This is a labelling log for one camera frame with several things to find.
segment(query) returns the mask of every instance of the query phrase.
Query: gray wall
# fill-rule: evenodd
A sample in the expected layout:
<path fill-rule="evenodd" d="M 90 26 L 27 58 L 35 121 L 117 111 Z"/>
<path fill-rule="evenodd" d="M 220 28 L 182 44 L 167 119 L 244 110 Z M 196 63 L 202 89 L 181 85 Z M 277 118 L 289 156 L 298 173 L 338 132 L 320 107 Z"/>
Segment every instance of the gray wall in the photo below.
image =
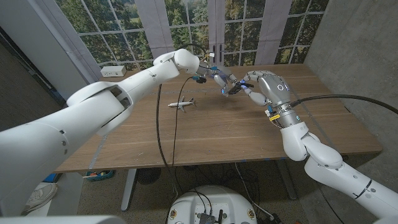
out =
<path fill-rule="evenodd" d="M 0 44 L 0 131 L 60 109 L 19 61 Z"/>
<path fill-rule="evenodd" d="M 330 0 L 304 64 L 333 93 L 367 96 L 398 108 L 397 12 L 395 0 Z M 384 148 L 374 158 L 351 156 L 347 163 L 398 192 L 398 115 L 364 101 L 343 103 Z M 348 200 L 335 199 L 343 220 L 359 215 Z"/>
<path fill-rule="evenodd" d="M 68 55 L 27 1 L 1 1 L 0 26 L 66 100 L 86 86 Z"/>

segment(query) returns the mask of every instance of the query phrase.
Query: window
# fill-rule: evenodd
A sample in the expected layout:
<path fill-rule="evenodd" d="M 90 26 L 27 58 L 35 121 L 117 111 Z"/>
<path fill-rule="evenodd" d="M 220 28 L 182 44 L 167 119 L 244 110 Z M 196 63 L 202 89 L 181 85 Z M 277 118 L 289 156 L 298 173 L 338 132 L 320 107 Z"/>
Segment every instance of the window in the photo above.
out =
<path fill-rule="evenodd" d="M 100 67 L 152 66 L 153 56 L 134 0 L 55 0 Z"/>
<path fill-rule="evenodd" d="M 175 49 L 187 43 L 209 49 L 207 0 L 165 0 L 165 6 Z M 198 47 L 186 49 L 197 56 L 203 55 Z"/>
<path fill-rule="evenodd" d="M 293 0 L 275 64 L 303 63 L 329 0 Z"/>
<path fill-rule="evenodd" d="M 254 65 L 265 3 L 225 1 L 225 66 Z"/>

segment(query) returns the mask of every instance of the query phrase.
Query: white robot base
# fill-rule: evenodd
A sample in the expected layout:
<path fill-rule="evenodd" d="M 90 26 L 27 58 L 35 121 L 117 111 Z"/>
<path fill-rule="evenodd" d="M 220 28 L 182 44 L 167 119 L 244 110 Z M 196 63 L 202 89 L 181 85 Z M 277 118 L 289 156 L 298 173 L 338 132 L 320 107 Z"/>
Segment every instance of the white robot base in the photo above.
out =
<path fill-rule="evenodd" d="M 172 205 L 167 223 L 257 223 L 253 206 L 237 192 L 217 185 L 197 187 L 196 191 L 201 199 L 195 190 L 183 194 Z"/>

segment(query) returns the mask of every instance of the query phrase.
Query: cable connector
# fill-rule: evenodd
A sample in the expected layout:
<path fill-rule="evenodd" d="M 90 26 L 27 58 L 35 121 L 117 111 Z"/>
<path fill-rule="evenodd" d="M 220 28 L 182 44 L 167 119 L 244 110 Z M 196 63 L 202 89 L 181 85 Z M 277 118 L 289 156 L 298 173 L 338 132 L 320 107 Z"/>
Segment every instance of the cable connector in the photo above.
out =
<path fill-rule="evenodd" d="M 193 80 L 196 80 L 197 83 L 206 83 L 207 79 L 205 77 L 201 77 L 199 75 L 192 76 Z"/>
<path fill-rule="evenodd" d="M 278 215 L 276 213 L 273 213 L 272 216 L 274 217 L 274 219 L 269 222 L 271 224 L 282 224 L 282 221 L 280 220 L 280 218 L 278 217 Z"/>

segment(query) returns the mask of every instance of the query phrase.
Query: wooden table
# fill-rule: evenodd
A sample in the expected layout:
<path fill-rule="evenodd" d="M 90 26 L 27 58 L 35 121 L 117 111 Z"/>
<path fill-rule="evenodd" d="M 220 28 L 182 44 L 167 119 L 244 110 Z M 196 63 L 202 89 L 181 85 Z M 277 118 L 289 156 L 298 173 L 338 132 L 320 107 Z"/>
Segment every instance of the wooden table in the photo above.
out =
<path fill-rule="evenodd" d="M 302 64 L 231 67 L 242 78 L 251 70 L 270 70 L 284 77 L 297 98 L 330 94 L 330 90 Z M 118 82 L 125 77 L 103 78 Z M 160 96 L 159 126 L 166 161 L 172 163 L 175 108 L 178 93 L 187 74 L 164 83 Z M 257 83 L 254 91 L 259 91 Z M 244 93 L 225 97 L 212 80 L 204 84 L 189 80 L 183 89 L 186 100 L 196 106 L 178 112 L 175 166 L 258 161 L 285 158 L 280 131 L 264 114 L 265 107 L 255 105 Z M 66 160 L 56 172 L 104 169 L 131 169 L 164 166 L 157 145 L 155 109 L 157 88 L 135 106 L 131 117 L 106 140 L 92 137 Z M 382 146 L 338 99 L 314 100 L 295 107 L 309 130 L 323 143 L 341 154 L 379 152 Z"/>

